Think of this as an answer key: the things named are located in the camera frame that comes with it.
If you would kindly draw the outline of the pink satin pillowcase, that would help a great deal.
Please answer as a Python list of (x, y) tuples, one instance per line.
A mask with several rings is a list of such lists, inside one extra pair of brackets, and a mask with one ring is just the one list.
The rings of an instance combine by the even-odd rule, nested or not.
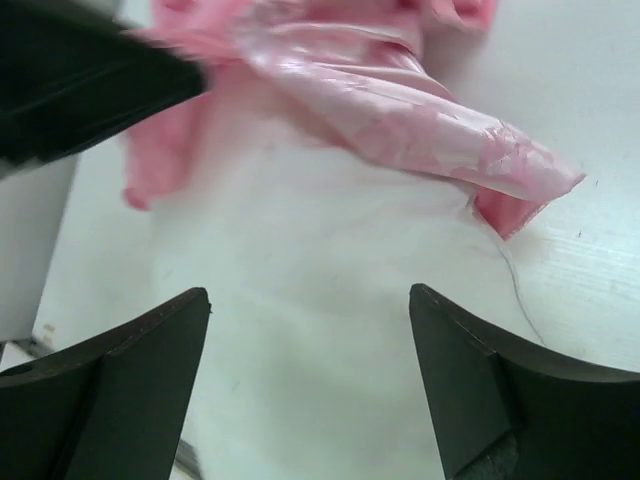
[(476, 186), (502, 237), (583, 174), (514, 126), (460, 105), (423, 69), (425, 36), (487, 31), (492, 1), (155, 1), (139, 38), (199, 63), (204, 94), (127, 132), (125, 201), (146, 210), (182, 187), (214, 99), (255, 76), (366, 160)]

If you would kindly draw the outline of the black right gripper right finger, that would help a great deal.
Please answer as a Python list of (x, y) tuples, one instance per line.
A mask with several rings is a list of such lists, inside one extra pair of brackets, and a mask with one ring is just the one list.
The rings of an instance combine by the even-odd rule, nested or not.
[(409, 311), (446, 478), (638, 478), (638, 373), (532, 343), (425, 285)]

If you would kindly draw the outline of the white pillow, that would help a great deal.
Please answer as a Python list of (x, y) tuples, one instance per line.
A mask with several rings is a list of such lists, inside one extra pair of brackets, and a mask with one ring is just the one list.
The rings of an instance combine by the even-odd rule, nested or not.
[(537, 337), (462, 187), (338, 148), (210, 140), (154, 226), (159, 291), (212, 306), (189, 412), (207, 479), (440, 478), (415, 284)]

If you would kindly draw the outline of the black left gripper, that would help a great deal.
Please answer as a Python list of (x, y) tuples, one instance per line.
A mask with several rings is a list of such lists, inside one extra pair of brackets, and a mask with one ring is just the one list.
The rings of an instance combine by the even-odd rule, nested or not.
[(1, 4), (1, 165), (78, 154), (203, 93), (200, 67), (76, 1)]

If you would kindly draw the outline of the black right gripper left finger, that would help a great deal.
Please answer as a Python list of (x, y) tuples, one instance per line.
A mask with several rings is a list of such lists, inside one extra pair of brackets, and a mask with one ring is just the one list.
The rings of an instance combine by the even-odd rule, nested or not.
[(191, 288), (117, 328), (1, 374), (1, 476), (167, 479), (210, 315)]

